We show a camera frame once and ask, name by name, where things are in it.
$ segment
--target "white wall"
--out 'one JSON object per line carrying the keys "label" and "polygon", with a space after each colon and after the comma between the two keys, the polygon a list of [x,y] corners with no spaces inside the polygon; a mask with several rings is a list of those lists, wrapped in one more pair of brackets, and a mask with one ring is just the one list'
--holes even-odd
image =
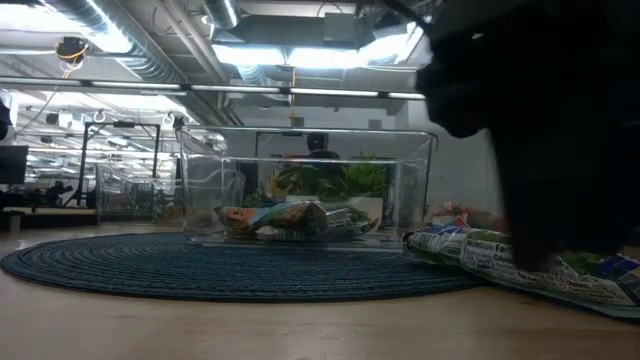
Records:
{"label": "white wall", "polygon": [[429,204],[453,201],[501,213],[499,180],[488,133],[457,139],[431,122],[426,104],[409,101],[396,117],[399,128],[433,132],[439,146],[429,177]]}

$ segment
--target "green plant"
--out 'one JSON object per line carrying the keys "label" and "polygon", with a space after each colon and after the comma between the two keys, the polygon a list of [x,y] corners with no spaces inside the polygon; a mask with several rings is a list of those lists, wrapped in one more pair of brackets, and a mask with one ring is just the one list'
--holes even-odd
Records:
{"label": "green plant", "polygon": [[[374,155],[363,159],[375,159]],[[349,197],[382,197],[387,191],[387,170],[381,164],[355,164],[343,168],[344,192]]]}
{"label": "green plant", "polygon": [[[374,155],[362,156],[375,159]],[[272,183],[289,195],[317,196],[322,201],[342,201],[349,197],[382,197],[387,191],[384,165],[355,164],[341,167],[339,176],[326,177],[313,165],[298,165],[278,172]]]}

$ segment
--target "fluorescent ceiling light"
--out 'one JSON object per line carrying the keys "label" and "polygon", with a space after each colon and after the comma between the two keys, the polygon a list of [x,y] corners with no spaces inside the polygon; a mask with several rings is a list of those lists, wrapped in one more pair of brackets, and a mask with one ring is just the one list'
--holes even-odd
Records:
{"label": "fluorescent ceiling light", "polygon": [[402,99],[402,100],[425,100],[426,98],[422,94],[415,93],[389,93],[390,99]]}
{"label": "fluorescent ceiling light", "polygon": [[213,45],[212,47],[220,62],[227,64],[236,66],[284,64],[284,56],[279,48],[224,45]]}
{"label": "fluorescent ceiling light", "polygon": [[120,145],[120,146],[128,146],[129,142],[125,139],[119,138],[119,137],[110,137],[107,138],[107,141],[111,141],[112,143],[116,144],[116,145]]}
{"label": "fluorescent ceiling light", "polygon": [[42,6],[0,5],[0,24],[7,30],[79,33],[80,24]]}
{"label": "fluorescent ceiling light", "polygon": [[378,96],[377,91],[304,89],[304,88],[292,88],[291,93],[295,95],[336,95],[336,96],[352,96],[352,97],[377,97]]}
{"label": "fluorescent ceiling light", "polygon": [[93,81],[94,86],[98,87],[124,87],[128,89],[147,89],[147,90],[179,90],[178,84],[155,84],[143,82],[118,82],[118,81]]}
{"label": "fluorescent ceiling light", "polygon": [[[425,19],[426,22],[431,22],[431,16],[427,16]],[[401,62],[407,61],[413,50],[418,46],[418,42],[422,39],[422,35],[424,35],[424,31],[416,26],[415,22],[407,24],[407,39],[405,41],[405,45],[398,50],[398,54],[394,61],[395,64],[399,64]]]}
{"label": "fluorescent ceiling light", "polygon": [[193,85],[191,86],[191,89],[202,90],[202,91],[226,91],[226,92],[242,91],[242,92],[251,92],[251,93],[259,93],[259,94],[277,94],[280,92],[280,89],[278,89],[277,87],[264,87],[264,86]]}
{"label": "fluorescent ceiling light", "polygon": [[368,61],[395,56],[407,43],[407,34],[389,35],[377,39],[360,49],[360,55]]}
{"label": "fluorescent ceiling light", "polygon": [[[63,153],[63,154],[82,154],[82,150],[80,149],[60,149],[60,148],[29,148],[31,152],[40,152],[40,153]],[[137,158],[145,158],[145,159],[153,159],[152,152],[143,152],[143,151],[126,151],[126,150],[98,150],[98,149],[89,149],[87,150],[87,155],[130,155]],[[158,160],[169,160],[171,159],[171,153],[167,152],[159,152]]]}
{"label": "fluorescent ceiling light", "polygon": [[68,80],[68,79],[35,79],[35,78],[18,78],[18,77],[7,77],[0,76],[0,83],[6,84],[26,84],[26,85],[59,85],[59,86],[80,86],[82,83],[78,80]]}
{"label": "fluorescent ceiling light", "polygon": [[313,69],[352,69],[367,65],[367,59],[357,50],[296,48],[289,56],[289,65]]}

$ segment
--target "wooden floor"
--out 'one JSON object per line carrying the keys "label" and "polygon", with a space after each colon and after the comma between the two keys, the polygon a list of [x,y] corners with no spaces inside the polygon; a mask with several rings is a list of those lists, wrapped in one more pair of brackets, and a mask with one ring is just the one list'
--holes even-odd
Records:
{"label": "wooden floor", "polygon": [[[44,240],[143,227],[0,235]],[[130,299],[0,274],[0,359],[640,359],[640,327],[498,288],[310,305]]]}

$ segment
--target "snack bag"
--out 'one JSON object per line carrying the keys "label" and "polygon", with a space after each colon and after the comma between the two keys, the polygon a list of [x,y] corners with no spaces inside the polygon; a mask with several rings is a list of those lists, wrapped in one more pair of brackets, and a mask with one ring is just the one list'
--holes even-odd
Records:
{"label": "snack bag", "polygon": [[356,237],[378,222],[362,210],[349,207],[327,211],[313,201],[286,202],[270,208],[218,208],[216,214],[231,235],[260,240]]}
{"label": "snack bag", "polygon": [[318,203],[299,201],[270,208],[225,207],[215,210],[220,222],[232,235],[251,235],[263,226],[319,233],[327,227],[327,214]]}
{"label": "snack bag", "polygon": [[610,316],[640,318],[640,261],[629,256],[565,252],[547,271],[527,272],[513,265],[507,235],[457,226],[405,234],[403,247],[416,261],[455,264],[503,285]]}

